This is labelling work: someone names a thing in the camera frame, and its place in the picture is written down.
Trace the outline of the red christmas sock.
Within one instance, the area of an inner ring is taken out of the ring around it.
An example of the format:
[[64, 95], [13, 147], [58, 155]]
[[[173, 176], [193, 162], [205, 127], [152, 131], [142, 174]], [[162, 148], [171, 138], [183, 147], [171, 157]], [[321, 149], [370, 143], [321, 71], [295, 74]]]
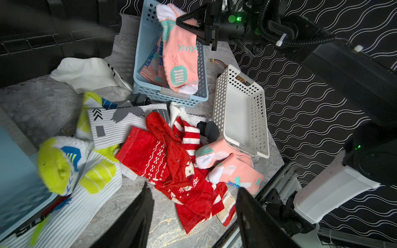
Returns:
[[170, 176], [156, 188], [175, 203], [179, 220], [186, 233], [222, 211], [229, 211], [233, 199], [224, 183], [207, 180], [209, 171], [199, 169], [183, 148], [182, 141], [157, 112], [146, 118], [148, 131], [165, 145]]

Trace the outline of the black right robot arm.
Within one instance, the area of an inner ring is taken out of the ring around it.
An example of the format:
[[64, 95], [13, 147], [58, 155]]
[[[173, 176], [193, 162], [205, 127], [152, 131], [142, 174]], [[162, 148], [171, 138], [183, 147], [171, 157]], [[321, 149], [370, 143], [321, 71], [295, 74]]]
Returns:
[[207, 3], [177, 18], [213, 50], [219, 41], [245, 48], [272, 45], [288, 60], [325, 80], [371, 121], [348, 139], [332, 164], [289, 198], [280, 213], [287, 221], [318, 223], [353, 197], [397, 182], [397, 76], [365, 55], [360, 46], [326, 32], [305, 17], [286, 15], [285, 1], [249, 1], [243, 11], [227, 2]]

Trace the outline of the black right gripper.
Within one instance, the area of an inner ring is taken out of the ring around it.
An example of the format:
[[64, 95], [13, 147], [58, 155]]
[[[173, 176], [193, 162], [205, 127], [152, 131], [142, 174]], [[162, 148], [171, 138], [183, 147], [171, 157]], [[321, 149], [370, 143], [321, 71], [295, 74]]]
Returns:
[[[179, 16], [176, 24], [187, 31], [204, 31], [204, 42], [213, 51], [217, 49], [219, 41], [259, 46], [261, 37], [257, 30], [258, 13], [228, 11], [223, 10], [222, 6], [222, 1], [206, 3]], [[194, 20], [197, 24], [188, 23]]]

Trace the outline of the red snowflake pattern sock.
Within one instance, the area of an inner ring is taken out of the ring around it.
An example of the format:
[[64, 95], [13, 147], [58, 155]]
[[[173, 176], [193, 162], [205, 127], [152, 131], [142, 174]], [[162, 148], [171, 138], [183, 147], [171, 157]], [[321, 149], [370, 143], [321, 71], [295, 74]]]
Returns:
[[151, 184], [162, 184], [170, 176], [166, 163], [165, 145], [150, 132], [133, 127], [115, 156], [121, 163], [122, 174], [131, 180], [145, 177]]

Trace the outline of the pink sock with teal patches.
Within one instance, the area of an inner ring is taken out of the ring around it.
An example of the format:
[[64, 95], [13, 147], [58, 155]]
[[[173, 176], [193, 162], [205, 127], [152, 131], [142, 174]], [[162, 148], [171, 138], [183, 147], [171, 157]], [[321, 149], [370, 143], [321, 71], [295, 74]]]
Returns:
[[144, 63], [140, 75], [154, 85], [165, 88], [169, 87], [164, 70], [162, 36]]

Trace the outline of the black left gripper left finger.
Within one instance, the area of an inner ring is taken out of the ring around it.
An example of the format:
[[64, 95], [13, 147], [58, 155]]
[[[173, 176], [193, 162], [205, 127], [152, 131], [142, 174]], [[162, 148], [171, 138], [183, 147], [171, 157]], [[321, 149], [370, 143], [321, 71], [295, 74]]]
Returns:
[[145, 248], [152, 222], [154, 199], [147, 183], [93, 248]]

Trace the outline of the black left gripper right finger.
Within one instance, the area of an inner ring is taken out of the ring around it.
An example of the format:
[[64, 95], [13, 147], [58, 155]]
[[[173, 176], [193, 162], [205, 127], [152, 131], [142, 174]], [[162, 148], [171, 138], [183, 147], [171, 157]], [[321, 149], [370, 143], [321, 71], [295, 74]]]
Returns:
[[299, 248], [245, 188], [238, 189], [236, 213], [244, 248]]

